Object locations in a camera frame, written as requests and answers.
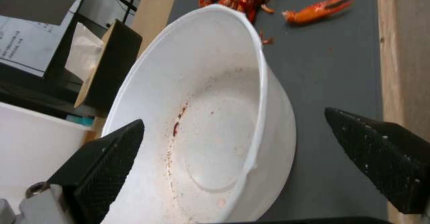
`gray table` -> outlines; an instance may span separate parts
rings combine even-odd
[[[258,13],[257,30],[274,36],[267,62],[286,90],[296,117],[292,171],[263,221],[370,216],[387,218],[387,200],[344,154],[324,119],[326,106],[382,119],[377,0],[355,0],[351,10],[305,27],[280,12],[322,0],[272,0],[276,13]],[[174,21],[198,8],[175,0]]]

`paper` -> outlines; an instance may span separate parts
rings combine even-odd
[[[103,41],[88,28],[78,23],[65,68],[85,81],[97,66],[103,49]]]
[[[59,26],[0,16],[0,63],[42,77],[80,1]]]

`red stain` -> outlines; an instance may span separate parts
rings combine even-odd
[[[185,103],[185,106],[181,109],[181,112],[178,114],[178,121],[175,123],[175,125],[173,126],[173,136],[175,137],[176,134],[178,133],[178,125],[179,125],[179,120],[181,120],[181,117],[184,115],[186,109],[188,107],[188,102]]]
[[[175,123],[175,126],[173,127],[173,136],[175,137],[176,134],[178,133],[178,126],[179,126],[179,122]]]

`bowl rim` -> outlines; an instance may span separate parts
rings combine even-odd
[[[155,39],[146,47],[146,49],[142,52],[142,54],[138,57],[136,62],[131,67],[129,73],[127,74],[126,78],[124,79],[122,85],[120,86],[118,93],[114,99],[114,102],[112,104],[112,107],[109,111],[109,114],[107,116],[106,122],[103,126],[103,130],[101,133],[101,136],[105,136],[109,134],[110,132],[114,131],[112,129],[112,118],[115,112],[117,111],[117,108],[121,102],[121,99],[123,98],[124,93],[126,92],[131,80],[133,79],[134,74],[137,72],[137,69],[141,65],[141,63],[145,60],[145,58],[151,53],[151,51],[167,36],[169,33],[179,27],[180,25],[186,23],[190,19],[201,16],[201,14],[205,13],[212,13],[212,12],[221,12],[224,14],[227,14],[229,16],[232,16],[233,19],[236,19],[238,22],[240,22],[248,31],[249,36],[251,37],[252,44],[254,46],[255,51],[255,58],[258,62],[258,72],[259,72],[259,102],[258,102],[258,115],[257,120],[255,123],[254,133],[252,137],[251,144],[249,146],[249,150],[246,156],[246,159],[243,164],[243,168],[241,173],[238,175],[238,178],[236,180],[236,183],[234,187],[232,188],[231,194],[229,196],[229,199],[232,201],[228,201],[226,206],[223,208],[223,210],[220,212],[220,215],[218,219],[214,220],[215,222],[221,223],[225,221],[229,215],[233,212],[240,196],[243,193],[243,190],[245,188],[246,182],[247,182],[247,176],[248,174],[257,167],[257,156],[258,151],[260,149],[260,146],[262,144],[262,138],[263,138],[263,132],[266,122],[266,109],[267,109],[267,94],[268,94],[268,73],[267,73],[267,63],[264,58],[264,54],[262,51],[262,43],[260,40],[260,37],[255,31],[254,26],[249,22],[249,20],[246,18],[245,14],[232,10],[228,7],[225,7],[223,5],[209,5],[204,8],[200,8],[194,11],[191,11],[171,24],[167,25],[158,35],[155,37]]]

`white bowl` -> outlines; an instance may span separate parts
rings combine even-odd
[[[104,223],[253,221],[272,205],[291,169],[296,131],[261,49],[246,17],[220,5],[192,11],[157,36],[103,129],[145,124]]]

